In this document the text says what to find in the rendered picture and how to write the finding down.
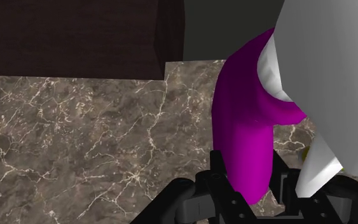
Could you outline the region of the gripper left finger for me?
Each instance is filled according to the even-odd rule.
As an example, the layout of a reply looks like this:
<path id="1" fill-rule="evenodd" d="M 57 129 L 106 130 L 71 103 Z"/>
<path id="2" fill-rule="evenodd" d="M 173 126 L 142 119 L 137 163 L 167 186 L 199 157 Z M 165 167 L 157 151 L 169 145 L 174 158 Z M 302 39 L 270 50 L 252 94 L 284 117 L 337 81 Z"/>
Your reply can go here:
<path id="1" fill-rule="evenodd" d="M 173 179 L 130 224 L 255 224 L 255 215 L 226 177 L 221 153 L 210 152 L 210 169 L 195 180 Z"/>

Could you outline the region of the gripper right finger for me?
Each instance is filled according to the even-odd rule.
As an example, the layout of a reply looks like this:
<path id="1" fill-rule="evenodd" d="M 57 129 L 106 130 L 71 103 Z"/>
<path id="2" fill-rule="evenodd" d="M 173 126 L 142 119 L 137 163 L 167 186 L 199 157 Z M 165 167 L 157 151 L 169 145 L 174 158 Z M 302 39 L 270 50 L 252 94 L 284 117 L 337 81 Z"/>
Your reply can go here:
<path id="1" fill-rule="evenodd" d="M 299 198 L 298 178 L 299 170 L 289 168 L 274 152 L 271 191 L 285 210 L 272 224 L 358 224 L 358 181 L 337 175 L 311 197 Z"/>

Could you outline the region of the white and purple figure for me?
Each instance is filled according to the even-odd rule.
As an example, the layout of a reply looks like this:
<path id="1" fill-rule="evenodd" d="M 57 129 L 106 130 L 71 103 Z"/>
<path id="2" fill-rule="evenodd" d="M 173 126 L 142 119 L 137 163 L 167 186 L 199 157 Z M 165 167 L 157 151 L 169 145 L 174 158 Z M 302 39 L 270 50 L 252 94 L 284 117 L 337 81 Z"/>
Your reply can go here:
<path id="1" fill-rule="evenodd" d="M 275 125 L 317 129 L 298 197 L 340 171 L 358 176 L 358 0 L 284 0 L 275 26 L 224 63 L 211 115 L 213 147 L 249 204 L 268 189 Z"/>

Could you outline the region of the dark brown wooden cabinet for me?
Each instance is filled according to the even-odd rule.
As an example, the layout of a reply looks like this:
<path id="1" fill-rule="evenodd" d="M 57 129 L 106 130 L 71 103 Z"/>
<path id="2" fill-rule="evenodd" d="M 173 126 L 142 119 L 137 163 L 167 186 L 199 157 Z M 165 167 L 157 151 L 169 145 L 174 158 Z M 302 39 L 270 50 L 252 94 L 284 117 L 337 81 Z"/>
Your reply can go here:
<path id="1" fill-rule="evenodd" d="M 161 80 L 184 0 L 0 0 L 0 76 Z"/>

